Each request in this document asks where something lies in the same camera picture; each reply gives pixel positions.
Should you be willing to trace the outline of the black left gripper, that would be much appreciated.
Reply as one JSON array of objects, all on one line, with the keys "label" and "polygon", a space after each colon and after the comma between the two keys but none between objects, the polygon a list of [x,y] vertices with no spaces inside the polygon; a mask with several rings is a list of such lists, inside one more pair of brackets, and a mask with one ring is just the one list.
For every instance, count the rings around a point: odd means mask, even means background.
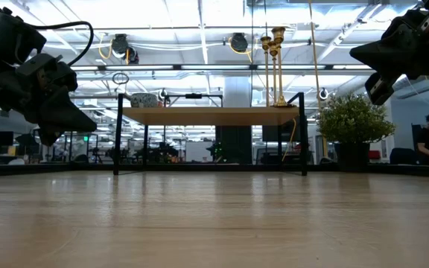
[{"label": "black left gripper", "polygon": [[52,146],[66,131],[93,132],[97,124],[77,108],[69,92],[77,88],[77,75],[60,57],[39,54],[18,67],[7,65],[7,111],[16,110],[38,123],[39,139]]}]

